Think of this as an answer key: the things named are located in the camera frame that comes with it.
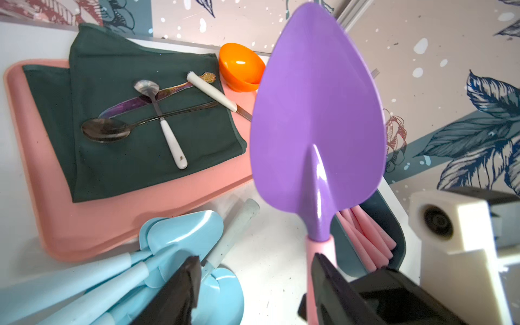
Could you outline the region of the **purple shovel pink handle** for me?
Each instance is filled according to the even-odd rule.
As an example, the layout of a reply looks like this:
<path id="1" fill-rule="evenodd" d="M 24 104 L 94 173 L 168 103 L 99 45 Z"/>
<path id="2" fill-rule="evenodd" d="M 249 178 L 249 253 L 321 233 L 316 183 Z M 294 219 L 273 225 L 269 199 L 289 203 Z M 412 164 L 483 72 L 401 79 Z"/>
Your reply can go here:
<path id="1" fill-rule="evenodd" d="M 397 242 L 360 205 L 339 211 L 336 216 L 368 272 L 389 265 Z"/>
<path id="2" fill-rule="evenodd" d="M 250 138 L 257 192 L 306 226 L 307 260 L 337 261 L 331 222 L 369 199 L 385 170 L 382 104 L 356 46 L 320 5 L 284 27 L 255 100 Z"/>

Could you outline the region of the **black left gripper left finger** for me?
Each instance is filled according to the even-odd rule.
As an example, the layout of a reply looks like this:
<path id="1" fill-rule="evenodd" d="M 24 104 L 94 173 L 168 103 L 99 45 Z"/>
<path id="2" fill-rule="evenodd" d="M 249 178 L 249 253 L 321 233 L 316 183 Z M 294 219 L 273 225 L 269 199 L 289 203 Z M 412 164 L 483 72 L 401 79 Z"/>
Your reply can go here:
<path id="1" fill-rule="evenodd" d="M 199 257 L 188 257 L 132 325 L 191 324 L 192 310 L 198 305 L 201 278 Z"/>

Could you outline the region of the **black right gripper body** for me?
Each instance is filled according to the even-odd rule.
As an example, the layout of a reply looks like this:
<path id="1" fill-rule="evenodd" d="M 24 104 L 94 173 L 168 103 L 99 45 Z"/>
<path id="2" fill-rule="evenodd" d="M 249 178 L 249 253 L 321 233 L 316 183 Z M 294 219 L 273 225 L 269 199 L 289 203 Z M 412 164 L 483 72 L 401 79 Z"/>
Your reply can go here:
<path id="1" fill-rule="evenodd" d="M 348 283 L 384 324 L 466 324 L 394 269 L 380 269 Z"/>

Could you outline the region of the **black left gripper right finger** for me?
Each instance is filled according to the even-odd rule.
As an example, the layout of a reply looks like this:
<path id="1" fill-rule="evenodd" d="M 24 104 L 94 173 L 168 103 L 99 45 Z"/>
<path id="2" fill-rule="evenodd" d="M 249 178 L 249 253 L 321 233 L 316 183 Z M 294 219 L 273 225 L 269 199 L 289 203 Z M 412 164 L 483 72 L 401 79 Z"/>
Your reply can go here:
<path id="1" fill-rule="evenodd" d="M 321 253 L 311 263 L 311 283 L 314 298 L 310 306 L 318 324 L 385 323 Z"/>

